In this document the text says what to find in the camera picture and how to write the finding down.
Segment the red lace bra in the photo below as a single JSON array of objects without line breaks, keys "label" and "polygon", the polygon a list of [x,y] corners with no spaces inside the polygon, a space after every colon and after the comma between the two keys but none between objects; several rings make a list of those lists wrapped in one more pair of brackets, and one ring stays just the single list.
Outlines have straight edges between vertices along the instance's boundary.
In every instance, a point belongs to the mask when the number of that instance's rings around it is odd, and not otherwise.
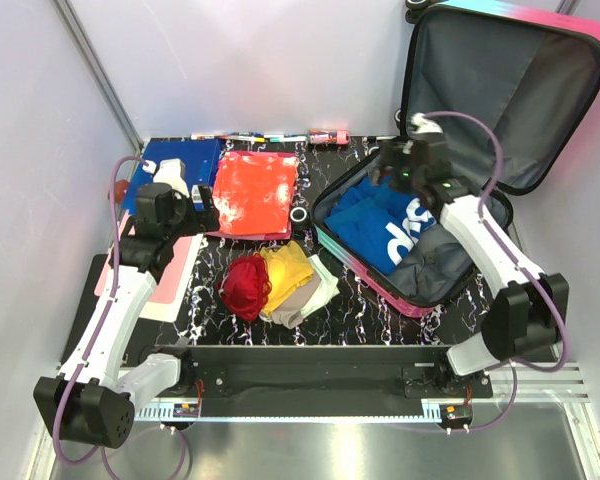
[{"label": "red lace bra", "polygon": [[265,259],[259,254],[234,259],[217,289],[232,314],[246,322],[255,322],[272,290]]}]

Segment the yellow bra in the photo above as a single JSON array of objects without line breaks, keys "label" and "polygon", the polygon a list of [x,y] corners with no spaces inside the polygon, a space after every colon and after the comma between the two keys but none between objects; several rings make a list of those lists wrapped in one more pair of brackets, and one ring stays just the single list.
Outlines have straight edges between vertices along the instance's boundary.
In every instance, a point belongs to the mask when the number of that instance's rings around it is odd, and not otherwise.
[{"label": "yellow bra", "polygon": [[313,276],[313,267],[295,241],[277,248],[263,248],[259,255],[266,263],[271,290],[262,313],[270,315]]}]

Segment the beige bra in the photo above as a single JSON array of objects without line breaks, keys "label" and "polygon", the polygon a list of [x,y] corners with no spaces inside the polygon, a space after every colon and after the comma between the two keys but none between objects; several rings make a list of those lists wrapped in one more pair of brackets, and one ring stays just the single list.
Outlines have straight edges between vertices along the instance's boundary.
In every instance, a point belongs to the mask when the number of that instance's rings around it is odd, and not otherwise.
[{"label": "beige bra", "polygon": [[287,329],[296,328],[307,316],[324,305],[322,290],[321,278],[319,276],[312,277],[273,310],[269,319],[273,324],[284,326]]}]

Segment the white bra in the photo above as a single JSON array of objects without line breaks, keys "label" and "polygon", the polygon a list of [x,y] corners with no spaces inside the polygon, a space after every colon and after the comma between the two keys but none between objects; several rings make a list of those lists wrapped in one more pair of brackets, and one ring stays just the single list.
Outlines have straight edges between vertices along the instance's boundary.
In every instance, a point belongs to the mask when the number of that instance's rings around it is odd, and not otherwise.
[{"label": "white bra", "polygon": [[335,277],[315,254],[308,258],[314,273],[318,275],[320,282],[318,288],[302,307],[300,313],[303,319],[325,307],[336,295],[339,294],[338,278]]}]

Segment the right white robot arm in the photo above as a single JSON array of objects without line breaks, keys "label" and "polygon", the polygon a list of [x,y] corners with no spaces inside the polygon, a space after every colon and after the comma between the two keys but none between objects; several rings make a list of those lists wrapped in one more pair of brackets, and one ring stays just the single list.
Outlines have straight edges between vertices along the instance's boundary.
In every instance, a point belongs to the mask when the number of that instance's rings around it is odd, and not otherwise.
[{"label": "right white robot arm", "polygon": [[443,152],[441,141],[390,142],[370,173],[372,181],[422,200],[469,255],[493,295],[479,332],[449,348],[446,364],[434,371],[435,387],[456,396],[468,387],[470,375],[555,344],[562,353],[551,369],[560,370],[570,349],[568,282],[561,274],[546,274],[520,251],[486,208],[487,192],[453,175]]}]

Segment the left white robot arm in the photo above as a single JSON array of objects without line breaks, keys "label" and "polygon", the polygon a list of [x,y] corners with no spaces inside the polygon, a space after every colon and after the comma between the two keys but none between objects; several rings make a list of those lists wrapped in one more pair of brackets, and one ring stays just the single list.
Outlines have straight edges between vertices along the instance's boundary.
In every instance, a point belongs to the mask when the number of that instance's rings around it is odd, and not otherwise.
[{"label": "left white robot arm", "polygon": [[33,392],[53,442],[117,449],[134,415],[158,394],[176,396],[195,386],[192,356],[184,346],[158,346],[125,375],[121,362],[142,310],[174,258],[178,240],[219,228],[209,186],[187,197],[164,182],[141,186],[135,212],[110,255],[110,269],[89,323],[55,377]]}]

